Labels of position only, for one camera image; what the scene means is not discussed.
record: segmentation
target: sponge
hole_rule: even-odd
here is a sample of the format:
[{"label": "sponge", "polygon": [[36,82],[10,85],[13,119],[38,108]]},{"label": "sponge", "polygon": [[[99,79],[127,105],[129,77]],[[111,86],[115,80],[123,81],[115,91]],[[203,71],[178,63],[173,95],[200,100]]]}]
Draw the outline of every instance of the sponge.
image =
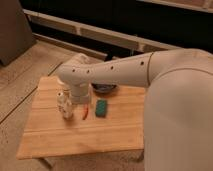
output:
[{"label": "sponge", "polygon": [[95,115],[97,117],[105,117],[106,113],[107,113],[107,101],[105,99],[97,100]]}]

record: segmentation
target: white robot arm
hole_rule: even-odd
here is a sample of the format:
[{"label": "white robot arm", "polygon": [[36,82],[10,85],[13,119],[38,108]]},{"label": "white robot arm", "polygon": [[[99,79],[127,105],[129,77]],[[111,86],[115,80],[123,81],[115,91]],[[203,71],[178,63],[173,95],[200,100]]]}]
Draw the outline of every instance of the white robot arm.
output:
[{"label": "white robot arm", "polygon": [[88,102],[91,82],[149,87],[144,108],[145,171],[213,170],[212,54],[178,49],[85,63],[86,56],[79,55],[59,70],[74,103]]}]

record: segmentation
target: gray floor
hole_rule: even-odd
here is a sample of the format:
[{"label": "gray floor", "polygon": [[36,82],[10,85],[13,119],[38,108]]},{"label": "gray floor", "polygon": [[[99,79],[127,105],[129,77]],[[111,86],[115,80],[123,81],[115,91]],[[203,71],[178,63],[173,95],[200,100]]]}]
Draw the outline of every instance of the gray floor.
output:
[{"label": "gray floor", "polygon": [[[7,67],[0,67],[0,171],[43,171],[34,159],[17,160],[16,152],[39,78],[54,75],[76,52],[38,41]],[[140,151],[48,158],[54,171],[143,171]]]}]

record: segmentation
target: wooden table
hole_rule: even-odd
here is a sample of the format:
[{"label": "wooden table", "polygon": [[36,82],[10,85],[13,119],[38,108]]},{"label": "wooden table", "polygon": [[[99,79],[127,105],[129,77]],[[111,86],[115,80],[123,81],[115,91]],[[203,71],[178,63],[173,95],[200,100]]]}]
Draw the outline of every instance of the wooden table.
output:
[{"label": "wooden table", "polygon": [[[78,105],[74,118],[64,120],[57,108],[57,93],[61,87],[57,77],[40,80],[32,109],[17,153],[18,159],[43,159],[85,153],[122,150],[143,150],[143,103],[145,90],[118,86],[108,95],[92,92],[89,114],[82,120],[84,109]],[[106,118],[95,116],[99,98],[107,99]]]}]

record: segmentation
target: bowl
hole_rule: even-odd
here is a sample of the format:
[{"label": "bowl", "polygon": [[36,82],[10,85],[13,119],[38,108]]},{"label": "bowl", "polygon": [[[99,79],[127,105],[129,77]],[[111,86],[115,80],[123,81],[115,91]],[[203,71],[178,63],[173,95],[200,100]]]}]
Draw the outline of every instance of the bowl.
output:
[{"label": "bowl", "polygon": [[117,85],[92,83],[92,87],[93,90],[97,93],[107,94],[113,91],[117,87]]}]

